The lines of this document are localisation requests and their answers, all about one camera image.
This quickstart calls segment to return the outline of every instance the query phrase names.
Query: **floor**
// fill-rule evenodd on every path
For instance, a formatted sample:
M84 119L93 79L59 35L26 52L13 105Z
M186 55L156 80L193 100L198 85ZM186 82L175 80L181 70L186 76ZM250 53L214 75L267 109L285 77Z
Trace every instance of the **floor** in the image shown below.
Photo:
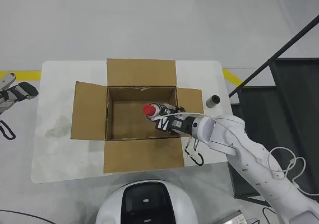
M317 14L319 0L2 0L0 70L40 70L47 60L193 59L218 60L245 79ZM319 25L284 56L319 57ZM38 81L32 84L39 87ZM228 91L234 88L227 84ZM272 85L270 71L250 84ZM94 223L113 190L129 181L158 178L187 191L200 223L239 209L247 219L264 222L261 206L232 198L227 164L32 183L36 105L34 99L3 114L18 138L7 142L0 134L0 209L56 223ZM43 223L17 214L0 217L9 224ZM269 219L277 222L271 214Z

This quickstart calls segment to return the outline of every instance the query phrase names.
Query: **red cap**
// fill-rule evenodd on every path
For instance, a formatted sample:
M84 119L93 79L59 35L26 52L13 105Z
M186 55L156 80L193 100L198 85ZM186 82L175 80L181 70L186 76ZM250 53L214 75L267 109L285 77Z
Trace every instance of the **red cap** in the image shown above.
M143 107L143 113L148 116L153 116L155 114L155 107L147 104Z

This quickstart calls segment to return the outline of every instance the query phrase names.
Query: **table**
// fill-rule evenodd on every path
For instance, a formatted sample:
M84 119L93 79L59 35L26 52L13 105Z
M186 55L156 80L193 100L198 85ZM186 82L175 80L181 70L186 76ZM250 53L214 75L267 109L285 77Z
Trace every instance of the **table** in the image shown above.
M178 60L175 65L178 87L202 90L205 114L232 114L219 62ZM113 175L103 173L104 141L70 139L76 81L106 86L106 61L48 61L42 66L31 172L34 183ZM221 102L209 109L205 101L214 94ZM183 148L187 141L182 138ZM224 154L203 143L197 150L205 164L227 161ZM183 155L185 166L195 165Z

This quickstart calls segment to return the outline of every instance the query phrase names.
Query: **stair step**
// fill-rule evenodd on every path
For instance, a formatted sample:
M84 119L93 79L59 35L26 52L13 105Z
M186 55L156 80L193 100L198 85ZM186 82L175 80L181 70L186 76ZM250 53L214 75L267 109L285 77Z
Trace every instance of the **stair step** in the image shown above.
M296 156L303 156L298 150L298 142L293 137L292 124L286 118L282 108L278 91L275 86L244 87L238 93L243 120L246 122L246 131L251 140L258 142L269 151L282 146L292 150ZM293 158L286 150L275 150L273 156L283 169ZM296 167L289 172L291 180L301 172L303 164L298 161ZM307 192L316 190L312 184L312 174L309 169L297 179L297 183Z
M279 58L270 70L297 149L319 188L319 58Z

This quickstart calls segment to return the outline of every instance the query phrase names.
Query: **cardboard box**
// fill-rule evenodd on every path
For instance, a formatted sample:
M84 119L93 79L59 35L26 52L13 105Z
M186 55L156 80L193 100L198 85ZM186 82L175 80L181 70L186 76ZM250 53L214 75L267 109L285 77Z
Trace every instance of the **cardboard box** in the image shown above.
M107 80L76 82L71 139L105 141L104 172L184 167L180 136L156 130L142 108L160 102L203 113L201 90L176 86L173 60L108 59Z

